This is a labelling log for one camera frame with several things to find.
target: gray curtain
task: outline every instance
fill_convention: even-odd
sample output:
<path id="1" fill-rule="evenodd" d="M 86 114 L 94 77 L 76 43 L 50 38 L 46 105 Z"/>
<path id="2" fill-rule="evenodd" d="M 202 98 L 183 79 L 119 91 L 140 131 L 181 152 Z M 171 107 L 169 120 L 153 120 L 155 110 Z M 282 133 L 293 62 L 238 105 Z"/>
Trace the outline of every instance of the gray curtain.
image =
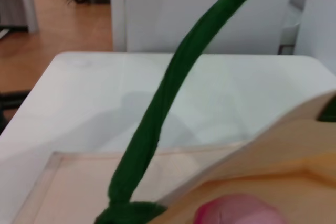
<path id="1" fill-rule="evenodd" d="M 0 26 L 26 26 L 23 0 L 0 0 Z"/>

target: wooden floor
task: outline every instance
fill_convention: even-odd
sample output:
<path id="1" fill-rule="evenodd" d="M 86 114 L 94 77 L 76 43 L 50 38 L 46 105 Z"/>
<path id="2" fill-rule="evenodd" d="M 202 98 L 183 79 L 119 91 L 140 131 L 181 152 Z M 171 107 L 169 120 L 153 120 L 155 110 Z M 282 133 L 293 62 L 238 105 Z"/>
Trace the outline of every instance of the wooden floor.
<path id="1" fill-rule="evenodd" d="M 35 0 L 39 32 L 0 40 L 0 92 L 31 89 L 64 51 L 111 51 L 109 4 Z"/>

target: white panel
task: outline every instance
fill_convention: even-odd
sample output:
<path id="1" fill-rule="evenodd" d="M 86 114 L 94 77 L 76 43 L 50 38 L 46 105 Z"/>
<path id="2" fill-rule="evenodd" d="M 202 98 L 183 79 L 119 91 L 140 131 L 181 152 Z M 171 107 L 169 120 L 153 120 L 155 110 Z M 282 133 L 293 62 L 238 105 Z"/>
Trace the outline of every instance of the white panel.
<path id="1" fill-rule="evenodd" d="M 56 56 L 0 136 L 0 224 L 13 223 L 52 152 L 124 151 L 170 59 Z M 249 141 L 294 106 L 335 88 L 336 77 L 311 57 L 201 56 L 169 111 L 159 147 Z"/>
<path id="2" fill-rule="evenodd" d="M 111 0 L 113 50 L 126 51 L 125 0 Z"/>
<path id="3" fill-rule="evenodd" d="M 336 73 L 336 0 L 307 0 L 295 54 L 318 58 Z"/>
<path id="4" fill-rule="evenodd" d="M 175 51 L 217 0 L 126 0 L 127 50 Z M 207 52 L 276 54 L 289 0 L 248 0 Z"/>

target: green fabric strip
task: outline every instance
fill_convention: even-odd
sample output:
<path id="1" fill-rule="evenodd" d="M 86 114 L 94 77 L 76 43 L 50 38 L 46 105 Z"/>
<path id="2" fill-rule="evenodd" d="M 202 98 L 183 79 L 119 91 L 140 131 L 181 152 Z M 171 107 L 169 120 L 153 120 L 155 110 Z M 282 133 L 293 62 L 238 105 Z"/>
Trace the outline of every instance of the green fabric strip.
<path id="1" fill-rule="evenodd" d="M 114 172 L 108 191 L 110 206 L 105 212 L 113 212 L 114 206 L 129 203 L 154 155 L 161 127 L 185 77 L 206 46 L 244 2 L 245 0 L 218 0 L 198 20 L 179 45 L 152 102 Z M 99 221 L 98 217 L 96 223 L 121 223 L 115 216 L 110 219 L 111 222 L 107 221 L 108 218 L 104 220 Z"/>
<path id="2" fill-rule="evenodd" d="M 326 123 L 336 123 L 336 97 L 332 98 L 325 106 L 317 121 Z"/>

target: white table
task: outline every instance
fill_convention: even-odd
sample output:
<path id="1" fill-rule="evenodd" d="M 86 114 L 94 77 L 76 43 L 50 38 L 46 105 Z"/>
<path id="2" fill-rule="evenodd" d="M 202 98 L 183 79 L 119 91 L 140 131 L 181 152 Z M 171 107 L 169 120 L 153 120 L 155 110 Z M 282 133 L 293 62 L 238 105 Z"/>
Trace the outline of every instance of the white table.
<path id="1" fill-rule="evenodd" d="M 58 55 L 0 137 L 0 224 L 10 224 L 53 151 L 127 146 L 170 54 Z M 249 141 L 299 103 L 336 88 L 305 56 L 203 55 L 164 124 L 161 147 Z"/>

